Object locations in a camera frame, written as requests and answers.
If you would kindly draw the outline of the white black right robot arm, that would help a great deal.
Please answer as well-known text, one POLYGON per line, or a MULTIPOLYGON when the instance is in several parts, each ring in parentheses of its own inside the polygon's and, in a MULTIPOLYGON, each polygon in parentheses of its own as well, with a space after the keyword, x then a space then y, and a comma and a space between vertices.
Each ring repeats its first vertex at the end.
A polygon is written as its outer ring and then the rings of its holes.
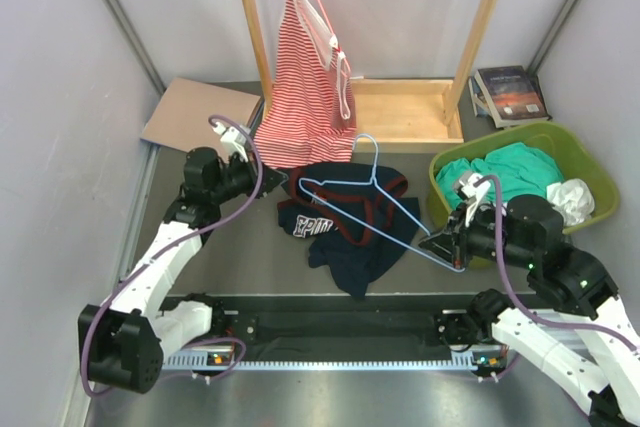
POLYGON ((515 296, 488 289, 466 309, 464 341, 494 341, 524 357, 592 426, 638 425, 639 336, 604 265, 565 241, 562 216, 541 197, 514 197, 497 214, 465 201, 419 245, 457 269, 484 258, 527 270, 530 289, 560 318, 538 317, 515 296))

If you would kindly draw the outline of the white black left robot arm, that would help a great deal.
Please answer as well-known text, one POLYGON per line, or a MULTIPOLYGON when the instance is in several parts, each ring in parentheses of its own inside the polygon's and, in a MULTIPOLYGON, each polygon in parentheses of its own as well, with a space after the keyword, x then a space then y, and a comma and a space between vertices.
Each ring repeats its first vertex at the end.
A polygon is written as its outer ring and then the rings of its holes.
POLYGON ((148 250, 102 304, 88 304, 79 314, 80 376, 89 396, 99 394, 94 384, 146 393, 163 363, 191 341, 199 337, 212 344, 224 337, 227 321, 209 297, 189 295, 169 311, 163 302, 214 230, 287 179, 255 155, 234 153, 223 160, 210 147, 187 154, 178 195, 148 250), (222 216, 222 205, 238 197, 245 203, 222 216))

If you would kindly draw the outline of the navy maroon tank top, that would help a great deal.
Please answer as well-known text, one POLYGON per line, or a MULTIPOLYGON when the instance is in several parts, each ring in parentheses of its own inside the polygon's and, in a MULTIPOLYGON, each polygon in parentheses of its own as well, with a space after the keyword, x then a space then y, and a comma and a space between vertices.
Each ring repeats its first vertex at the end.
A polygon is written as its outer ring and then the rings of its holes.
POLYGON ((308 266, 327 267, 336 286, 353 298, 389 271, 414 239, 419 200, 391 167, 320 162, 291 169, 277 204, 278 225, 294 238, 311 239, 308 266))

